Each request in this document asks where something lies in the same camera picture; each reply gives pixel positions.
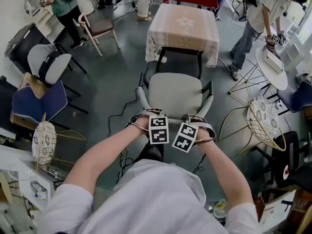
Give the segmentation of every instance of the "wire chair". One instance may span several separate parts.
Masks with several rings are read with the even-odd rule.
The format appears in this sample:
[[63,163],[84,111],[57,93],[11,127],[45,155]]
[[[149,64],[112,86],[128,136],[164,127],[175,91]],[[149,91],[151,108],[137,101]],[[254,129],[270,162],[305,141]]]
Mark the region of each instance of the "wire chair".
[[[248,103],[248,106],[246,107],[239,107],[239,108],[235,108],[233,109],[224,119],[224,121],[222,122],[222,125],[221,125],[221,128],[220,128],[220,134],[219,134],[219,140],[222,140],[222,139],[225,139],[229,136],[232,136],[238,132],[240,132],[241,130],[245,129],[245,128],[249,128],[250,131],[251,131],[251,136],[249,138],[249,141],[248,143],[246,144],[246,146],[243,148],[243,150],[241,150],[237,155],[241,154],[242,152],[244,152],[246,150],[246,148],[248,147],[249,143],[251,142],[251,139],[253,136],[255,136],[259,141],[260,143],[264,143],[268,146],[271,146],[281,152],[285,151],[286,150],[286,142],[285,142],[285,138],[284,138],[284,135],[281,131],[281,129],[278,127],[282,137],[283,137],[283,141],[284,141],[284,148],[281,148],[279,147],[275,142],[274,140],[272,139],[272,137],[270,136],[270,134],[268,133],[267,129],[261,124],[260,120],[258,119],[257,115],[254,113],[253,109],[252,109],[252,102],[253,102],[254,99],[250,99],[249,100],[249,103]],[[221,137],[222,135],[222,129],[223,129],[223,126],[225,124],[225,121],[228,119],[228,117],[237,109],[243,109],[243,108],[247,108],[248,109],[248,112],[247,114],[249,114],[249,112],[252,113],[252,116],[253,117],[250,117],[248,119],[246,119],[246,122],[247,122],[247,125],[237,131],[235,131],[234,133],[231,133],[230,135],[227,135],[225,137]]]
[[54,157],[55,147],[57,143],[57,136],[72,138],[77,140],[86,140],[86,138],[80,133],[73,130],[64,130],[62,132],[74,132],[78,134],[80,137],[67,136],[63,134],[58,134],[55,131],[55,127],[52,123],[45,121],[46,113],[44,113],[42,122],[39,123],[37,128],[35,129],[33,143],[32,143],[32,152],[33,157],[36,161],[36,172],[38,172],[39,168],[46,170],[50,165],[52,160],[57,160],[63,163],[66,166],[73,167],[74,163],[58,159]]

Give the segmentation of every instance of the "pink tablecloth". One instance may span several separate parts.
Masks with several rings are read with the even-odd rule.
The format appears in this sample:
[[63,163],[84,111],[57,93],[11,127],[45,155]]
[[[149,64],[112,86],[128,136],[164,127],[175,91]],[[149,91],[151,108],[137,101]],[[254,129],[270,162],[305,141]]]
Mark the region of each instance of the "pink tablecloth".
[[215,67],[219,51],[219,33],[211,11],[163,3],[147,33],[146,61],[155,60],[159,47],[204,51],[206,66]]

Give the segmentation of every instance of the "box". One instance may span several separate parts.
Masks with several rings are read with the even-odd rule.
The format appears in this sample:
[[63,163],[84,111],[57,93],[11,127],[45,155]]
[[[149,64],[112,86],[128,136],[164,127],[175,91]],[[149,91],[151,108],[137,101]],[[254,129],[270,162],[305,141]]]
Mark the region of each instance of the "box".
[[275,52],[268,49],[266,46],[263,49],[263,61],[268,64],[278,74],[284,71],[281,57]]

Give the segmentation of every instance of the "jeans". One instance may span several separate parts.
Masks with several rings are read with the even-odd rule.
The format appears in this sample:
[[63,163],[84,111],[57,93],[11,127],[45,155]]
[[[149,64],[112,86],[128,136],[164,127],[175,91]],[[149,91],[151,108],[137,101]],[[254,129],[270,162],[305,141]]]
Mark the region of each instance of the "jeans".
[[242,69],[246,55],[253,47],[254,41],[259,38],[262,32],[256,32],[249,22],[246,22],[245,30],[242,37],[234,45],[231,54],[234,57],[232,61],[232,70],[239,71]]
[[68,31],[71,38],[74,40],[74,44],[78,44],[81,42],[81,37],[79,35],[76,24],[73,19],[78,21],[78,17],[81,15],[78,5],[73,8],[70,12],[65,14],[64,16],[57,17],[61,24],[64,25],[65,29]]

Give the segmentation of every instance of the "black office chair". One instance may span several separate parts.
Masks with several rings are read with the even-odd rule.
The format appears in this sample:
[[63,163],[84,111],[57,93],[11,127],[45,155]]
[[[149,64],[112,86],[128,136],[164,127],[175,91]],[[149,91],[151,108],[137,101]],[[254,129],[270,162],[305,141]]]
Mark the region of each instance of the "black office chair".
[[[272,150],[272,156],[262,151],[258,147],[254,147],[253,150],[258,150],[269,162],[269,164],[259,173],[252,175],[251,180],[257,181],[265,173],[271,171],[271,179],[267,184],[273,184],[274,180],[277,186],[280,188],[289,185],[298,185],[307,192],[312,193],[312,162],[306,163],[299,167],[299,155],[305,153],[305,156],[309,156],[311,153],[311,135],[308,133],[308,144],[299,148],[299,139],[297,132],[291,131],[284,134],[286,141],[286,150],[281,152],[277,149]],[[283,146],[283,137],[279,136],[275,139],[275,143],[278,146]],[[284,179],[285,168],[288,166],[288,177]]]

